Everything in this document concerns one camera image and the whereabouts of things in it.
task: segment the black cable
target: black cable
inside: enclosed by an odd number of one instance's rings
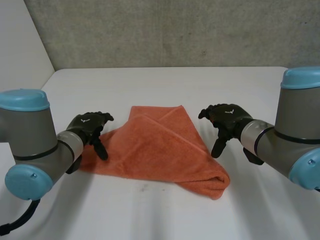
[[[40,203],[40,199],[32,201],[30,206],[28,207],[28,209],[24,212],[24,214],[21,217],[19,217],[19,219],[17,219],[13,223],[7,223],[7,224],[0,226],[0,236],[7,235],[11,231],[13,231],[17,228],[20,228],[23,224],[28,222],[28,220],[35,213],[39,203]]]

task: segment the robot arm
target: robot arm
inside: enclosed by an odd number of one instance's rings
[[[219,157],[228,140],[238,139],[251,163],[267,163],[309,190],[320,189],[320,67],[300,67],[283,75],[275,125],[253,119],[240,106],[203,109],[218,128],[211,155]]]
[[[5,185],[16,197],[32,200],[17,221],[0,226],[0,236],[26,223],[61,176],[79,168],[85,145],[93,145],[97,155],[107,160],[99,137],[107,121],[113,120],[109,113],[88,112],[77,115],[65,131],[56,135],[43,91],[0,93],[0,142],[9,143],[15,161],[5,176]]]

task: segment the orange towel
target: orange towel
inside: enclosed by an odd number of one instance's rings
[[[92,146],[82,153],[80,169],[129,179],[173,182],[218,199],[230,183],[183,106],[133,106],[122,127],[103,134],[109,154],[101,161]]]

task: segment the white wall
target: white wall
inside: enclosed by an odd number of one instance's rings
[[[40,89],[54,73],[23,0],[0,0],[0,91]]]

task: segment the concrete wall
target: concrete wall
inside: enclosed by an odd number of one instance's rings
[[[40,89],[54,73],[23,0],[0,0],[0,92]]]
[[[320,1],[25,0],[56,70],[320,63]]]

